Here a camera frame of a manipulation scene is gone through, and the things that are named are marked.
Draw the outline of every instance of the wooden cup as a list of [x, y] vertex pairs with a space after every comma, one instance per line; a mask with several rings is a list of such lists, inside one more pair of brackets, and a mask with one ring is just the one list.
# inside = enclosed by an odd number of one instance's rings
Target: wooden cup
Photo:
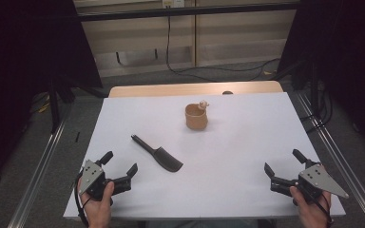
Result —
[[206, 109], [201, 110], [198, 104], [189, 104], [185, 107], [186, 125], [193, 130], [204, 130], [208, 120]]

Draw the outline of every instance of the white tabletop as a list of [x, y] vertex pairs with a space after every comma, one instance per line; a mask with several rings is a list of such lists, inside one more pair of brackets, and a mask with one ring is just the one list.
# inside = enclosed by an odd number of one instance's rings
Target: white tabletop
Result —
[[[208, 126], [186, 127], [184, 108], [206, 100]], [[177, 173], [159, 166], [132, 141], [136, 134], [183, 162]], [[267, 162], [278, 177], [296, 179], [304, 169], [293, 149], [318, 161], [316, 151], [286, 93], [105, 99], [86, 160], [107, 151], [106, 176], [138, 173], [132, 190], [114, 196], [112, 217], [122, 219], [240, 219], [296, 216], [292, 199], [270, 191]], [[64, 217], [77, 218], [70, 196]], [[331, 215], [345, 215], [333, 196]]]

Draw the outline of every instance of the black spatula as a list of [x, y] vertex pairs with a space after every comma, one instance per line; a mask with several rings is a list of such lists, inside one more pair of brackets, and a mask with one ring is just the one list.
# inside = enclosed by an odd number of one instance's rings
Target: black spatula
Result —
[[132, 135], [132, 140], [134, 140], [138, 145], [143, 147], [147, 152], [149, 152], [153, 158], [155, 158], [156, 162], [161, 165], [164, 169], [170, 172], [177, 172], [183, 166], [183, 164], [176, 160], [173, 156], [171, 156], [167, 151], [165, 151], [162, 147], [158, 149], [153, 149], [146, 142], [141, 140], [138, 136]]

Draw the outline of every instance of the brown cup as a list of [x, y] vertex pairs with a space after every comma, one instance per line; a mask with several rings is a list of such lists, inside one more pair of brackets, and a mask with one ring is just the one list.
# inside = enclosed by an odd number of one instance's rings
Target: brown cup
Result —
[[193, 130], [204, 130], [207, 126], [206, 109], [201, 110], [198, 104], [189, 104], [185, 108], [186, 125]]

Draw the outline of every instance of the person's left hand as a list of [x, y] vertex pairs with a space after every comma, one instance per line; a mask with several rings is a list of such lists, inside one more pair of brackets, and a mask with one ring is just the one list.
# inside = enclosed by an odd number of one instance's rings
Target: person's left hand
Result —
[[103, 193], [103, 198], [101, 201], [91, 199], [88, 193], [84, 193], [82, 196], [80, 196], [81, 203], [85, 206], [84, 209], [86, 211], [86, 216], [90, 228], [108, 227], [111, 220], [110, 199], [113, 192], [114, 182], [110, 181], [106, 185], [106, 189]]

